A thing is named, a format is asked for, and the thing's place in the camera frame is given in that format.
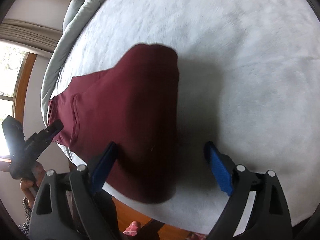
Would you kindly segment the checkered sleeve forearm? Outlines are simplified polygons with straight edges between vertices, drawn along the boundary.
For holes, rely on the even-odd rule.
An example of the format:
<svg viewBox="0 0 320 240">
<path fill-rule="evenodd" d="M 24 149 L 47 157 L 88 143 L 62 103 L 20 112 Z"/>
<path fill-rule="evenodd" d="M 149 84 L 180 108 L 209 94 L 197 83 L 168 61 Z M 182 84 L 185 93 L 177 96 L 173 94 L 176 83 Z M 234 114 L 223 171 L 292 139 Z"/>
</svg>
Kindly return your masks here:
<svg viewBox="0 0 320 240">
<path fill-rule="evenodd" d="M 29 200 L 27 197 L 23 198 L 23 209 L 24 209 L 24 215 L 25 215 L 25 222 L 18 225 L 18 228 L 26 237 L 29 237 L 29 228 L 30 228 L 30 219 L 31 219 L 32 209 L 29 206 Z"/>
</svg>

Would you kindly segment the person's left hand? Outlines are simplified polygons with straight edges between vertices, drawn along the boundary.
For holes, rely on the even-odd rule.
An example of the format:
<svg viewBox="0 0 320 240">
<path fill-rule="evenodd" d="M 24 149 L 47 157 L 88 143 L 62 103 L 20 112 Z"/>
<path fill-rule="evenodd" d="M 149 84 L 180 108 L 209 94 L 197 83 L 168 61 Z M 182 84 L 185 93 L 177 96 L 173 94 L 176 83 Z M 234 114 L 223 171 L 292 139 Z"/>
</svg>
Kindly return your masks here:
<svg viewBox="0 0 320 240">
<path fill-rule="evenodd" d="M 29 201 L 35 199 L 35 188 L 40 187 L 46 171 L 43 165 L 37 161 L 31 169 L 31 174 L 33 175 L 31 178 L 22 178 L 20 182 L 20 188 Z"/>
</svg>

